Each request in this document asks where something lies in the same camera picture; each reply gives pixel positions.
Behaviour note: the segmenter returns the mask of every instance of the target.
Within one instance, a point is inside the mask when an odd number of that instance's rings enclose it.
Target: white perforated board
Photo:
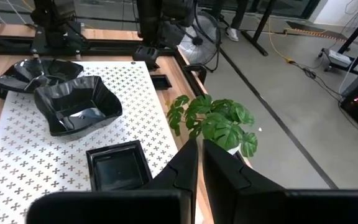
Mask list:
[[[0,117],[0,223],[24,223],[35,199],[56,191],[90,190],[85,152],[139,140],[155,177],[177,153],[144,62],[76,62],[80,76],[101,76],[123,114],[75,140],[52,137],[32,95],[9,92]],[[202,214],[197,208],[197,222]]]

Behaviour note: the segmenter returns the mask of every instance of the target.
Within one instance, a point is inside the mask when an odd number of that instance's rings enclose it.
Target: floor line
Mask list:
[[[219,48],[222,56],[229,62],[230,66],[236,71],[236,73],[240,76],[242,81],[248,86],[248,88],[253,92],[256,98],[261,102],[261,104],[266,108],[268,113],[272,115],[273,119],[277,122],[277,124],[283,129],[285,134],[290,138],[292,143],[299,149],[299,151],[303,154],[306,160],[310,163],[310,165],[315,169],[315,171],[320,175],[320,177],[327,183],[328,187],[331,189],[339,189],[338,186],[333,182],[333,180],[325,173],[323,168],[315,161],[315,159],[310,155],[310,153],[306,150],[306,148],[302,145],[302,143],[295,137],[295,135],[291,132],[288,126],[281,120],[281,118],[276,114],[273,108],[263,99],[258,90],[251,84],[251,82],[247,79],[247,77],[240,71],[237,65],[230,59],[230,57],[225,53],[222,48]]]

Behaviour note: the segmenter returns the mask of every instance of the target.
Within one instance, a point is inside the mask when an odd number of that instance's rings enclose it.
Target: white sneaker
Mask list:
[[[233,41],[239,41],[239,38],[237,37],[237,30],[232,27],[226,28],[226,35]]]

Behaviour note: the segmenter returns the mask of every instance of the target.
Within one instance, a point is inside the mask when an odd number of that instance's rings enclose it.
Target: wooden board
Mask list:
[[[0,35],[34,36],[34,30],[22,25],[0,24]],[[133,31],[86,29],[84,35],[89,39],[139,40],[136,32]],[[13,63],[25,58],[30,57],[12,55],[0,56],[0,75],[5,72]],[[86,61],[132,60],[131,57],[82,57],[81,59]],[[172,84],[172,88],[168,90],[157,91],[158,98],[165,112],[168,111],[167,102],[172,102],[176,97],[180,95],[188,95],[191,99],[195,97],[189,84],[186,81],[186,78],[181,72],[179,64],[177,64],[173,57],[159,57],[157,59],[157,63],[160,65],[160,69],[158,69],[156,72],[153,72],[152,75],[166,74]],[[0,114],[3,104],[4,101],[0,99]],[[178,149],[180,149],[188,140],[188,131],[184,125],[181,126],[181,130],[183,134],[179,137],[176,137],[174,133],[172,133],[174,135],[175,143]],[[199,163],[198,177],[197,200],[201,212],[204,216],[204,223],[213,223],[208,196],[206,194],[201,163]]]

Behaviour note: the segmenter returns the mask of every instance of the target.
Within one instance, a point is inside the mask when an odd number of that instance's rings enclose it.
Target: gray floor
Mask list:
[[[11,2],[21,6],[18,10],[25,10],[21,0]],[[102,2],[100,5],[89,2],[76,1],[79,16],[128,20],[134,18],[130,4],[124,4],[122,10],[120,1]],[[10,7],[0,3],[0,9],[10,10]],[[224,15],[228,21],[231,20],[232,14],[224,12]],[[15,14],[1,13],[1,16],[8,23],[21,23]],[[23,17],[26,21],[31,21],[29,16]],[[135,24],[131,23],[83,22],[99,29],[135,30]],[[271,23],[275,32],[288,27],[285,21],[276,17],[272,18]],[[255,16],[246,15],[241,28],[255,30],[257,26]],[[342,27],[320,27],[337,32],[342,30]],[[349,29],[345,35],[348,36],[351,32],[352,29]],[[277,50],[286,57],[311,67],[321,63],[316,59],[320,49],[334,43],[330,39],[292,35],[273,35],[272,40]],[[306,77],[299,68],[285,63],[275,53],[268,34],[260,36],[259,44],[267,50],[268,57],[262,56],[242,36],[239,42],[231,42],[224,37],[222,48],[329,178],[341,189],[358,188],[358,130],[342,115],[336,101],[317,83]],[[338,49],[339,46],[337,44],[333,49]],[[358,44],[354,44],[349,54],[356,56],[357,53]],[[345,73],[335,70],[323,72],[326,64],[327,62],[323,62],[315,71],[328,86],[338,90]],[[218,70],[208,74],[205,86],[214,99],[236,100],[255,115],[255,126],[244,127],[256,132],[259,139],[258,151],[250,160],[255,170],[284,187],[328,188],[298,146],[223,57],[220,57]]]

